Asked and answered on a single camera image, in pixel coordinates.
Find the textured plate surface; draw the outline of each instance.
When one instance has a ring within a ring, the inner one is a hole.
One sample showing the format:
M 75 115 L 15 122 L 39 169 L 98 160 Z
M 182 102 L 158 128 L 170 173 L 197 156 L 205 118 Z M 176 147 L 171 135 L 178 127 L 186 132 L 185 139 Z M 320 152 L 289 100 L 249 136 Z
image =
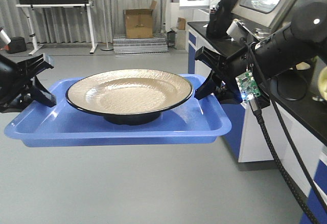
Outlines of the textured plate surface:
M 118 70 L 84 78 L 67 91 L 68 102 L 97 115 L 137 115 L 164 111 L 192 95 L 191 83 L 156 70 Z

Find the black bag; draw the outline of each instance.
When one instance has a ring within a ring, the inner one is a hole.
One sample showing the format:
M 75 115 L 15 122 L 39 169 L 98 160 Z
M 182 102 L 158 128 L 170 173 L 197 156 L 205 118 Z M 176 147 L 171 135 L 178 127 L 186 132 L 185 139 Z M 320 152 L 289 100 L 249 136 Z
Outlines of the black bag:
M 210 20 L 206 28 L 206 36 L 221 38 L 226 36 L 227 29 L 232 23 L 231 10 L 238 0 L 220 0 L 214 13 L 210 13 Z

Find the black robotic arm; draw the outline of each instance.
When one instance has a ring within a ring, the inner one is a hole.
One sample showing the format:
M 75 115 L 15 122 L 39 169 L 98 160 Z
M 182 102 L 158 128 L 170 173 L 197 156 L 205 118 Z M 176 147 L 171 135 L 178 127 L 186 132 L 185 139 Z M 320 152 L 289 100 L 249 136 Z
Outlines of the black robotic arm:
M 9 43 L 10 38 L 0 27 L 0 46 Z M 56 97 L 36 77 L 53 67 L 53 60 L 47 54 L 18 63 L 0 55 L 0 113 L 20 112 L 33 100 L 49 107 L 56 105 Z

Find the cardboard box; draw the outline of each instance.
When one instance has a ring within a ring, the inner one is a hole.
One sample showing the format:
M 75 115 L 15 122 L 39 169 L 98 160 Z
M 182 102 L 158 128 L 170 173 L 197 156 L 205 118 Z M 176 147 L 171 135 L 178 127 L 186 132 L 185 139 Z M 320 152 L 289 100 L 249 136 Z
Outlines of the cardboard box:
M 185 25 L 186 25 L 186 19 L 179 17 L 177 19 L 177 29 L 185 30 Z
M 157 2 L 152 1 L 149 9 L 126 9 L 125 27 L 127 38 L 152 38 L 153 19 L 152 12 Z

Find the plate base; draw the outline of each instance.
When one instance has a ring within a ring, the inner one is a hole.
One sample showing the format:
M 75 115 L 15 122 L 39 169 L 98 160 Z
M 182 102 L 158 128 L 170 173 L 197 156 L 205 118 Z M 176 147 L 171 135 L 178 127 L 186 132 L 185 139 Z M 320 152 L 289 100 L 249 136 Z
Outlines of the plate base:
M 110 115 L 104 116 L 104 119 L 114 124 L 141 125 L 149 123 L 158 117 L 161 112 L 135 115 Z

